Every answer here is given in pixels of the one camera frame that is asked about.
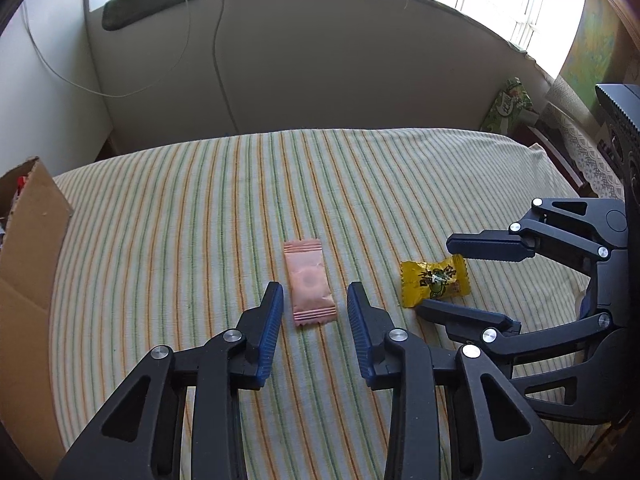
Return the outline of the white lace cloth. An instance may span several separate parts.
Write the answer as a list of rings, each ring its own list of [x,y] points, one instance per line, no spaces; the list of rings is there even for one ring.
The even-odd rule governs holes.
[[[577,170],[599,197],[624,198],[620,178],[611,164],[598,150],[598,142],[605,140],[608,127],[582,102],[576,91],[557,76],[546,94],[547,104],[542,120],[558,130],[564,148]]]

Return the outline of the yellow candy packet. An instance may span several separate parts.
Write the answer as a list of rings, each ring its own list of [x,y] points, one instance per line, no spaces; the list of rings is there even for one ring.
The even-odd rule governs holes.
[[[401,305],[411,309],[427,299],[444,300],[469,295],[466,262],[452,255],[439,262],[404,261],[400,264]]]

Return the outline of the dark candy red wrapper small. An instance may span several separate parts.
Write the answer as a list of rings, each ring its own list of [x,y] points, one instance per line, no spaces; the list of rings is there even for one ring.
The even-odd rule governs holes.
[[[26,176],[21,176],[17,178],[16,181],[16,190],[15,190],[15,194],[14,194],[14,198],[17,200],[20,195],[22,194],[24,187],[26,185],[27,182],[27,177]]]

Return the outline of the striped table cloth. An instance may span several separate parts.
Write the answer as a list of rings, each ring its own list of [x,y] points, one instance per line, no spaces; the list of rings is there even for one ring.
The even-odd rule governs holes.
[[[205,344],[283,289],[272,372],[241,396],[253,479],[378,479],[390,404],[364,382],[347,313],[360,283],[405,332],[448,347],[434,294],[532,332],[572,322],[586,279],[544,257],[463,260],[455,232],[504,229],[573,191],[542,148],[452,129],[314,129],[152,148],[55,178],[72,206],[52,295],[58,430],[71,445],[152,348]]]

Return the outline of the yellow green wall painting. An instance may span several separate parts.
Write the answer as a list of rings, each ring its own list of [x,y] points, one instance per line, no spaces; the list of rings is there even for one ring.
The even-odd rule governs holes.
[[[597,104],[596,84],[610,80],[620,32],[626,29],[608,0],[585,0],[560,77],[587,108]]]

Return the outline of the green patterned bag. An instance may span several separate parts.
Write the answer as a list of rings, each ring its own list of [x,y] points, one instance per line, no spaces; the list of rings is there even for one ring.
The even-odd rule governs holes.
[[[534,104],[518,77],[509,78],[498,91],[486,113],[480,131],[505,136],[513,129],[523,112],[533,112]]]

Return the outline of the brown cardboard box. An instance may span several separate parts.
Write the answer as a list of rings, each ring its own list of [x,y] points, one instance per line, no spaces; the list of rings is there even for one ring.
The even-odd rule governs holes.
[[[27,182],[14,198],[18,177]],[[26,463],[51,479],[64,456],[50,373],[58,256],[73,209],[35,157],[1,178],[1,423]]]

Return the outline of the dark red wooden furniture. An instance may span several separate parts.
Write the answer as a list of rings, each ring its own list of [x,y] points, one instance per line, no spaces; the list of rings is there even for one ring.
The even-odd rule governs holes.
[[[568,154],[559,128],[552,128],[541,119],[537,119],[533,125],[520,120],[511,136],[513,140],[526,146],[539,145],[579,196],[596,197],[591,185]]]

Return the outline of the pink candy packet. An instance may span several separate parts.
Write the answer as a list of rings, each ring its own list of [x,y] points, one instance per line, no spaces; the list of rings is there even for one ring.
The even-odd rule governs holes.
[[[296,326],[337,319],[320,240],[289,240],[283,245],[293,320]]]

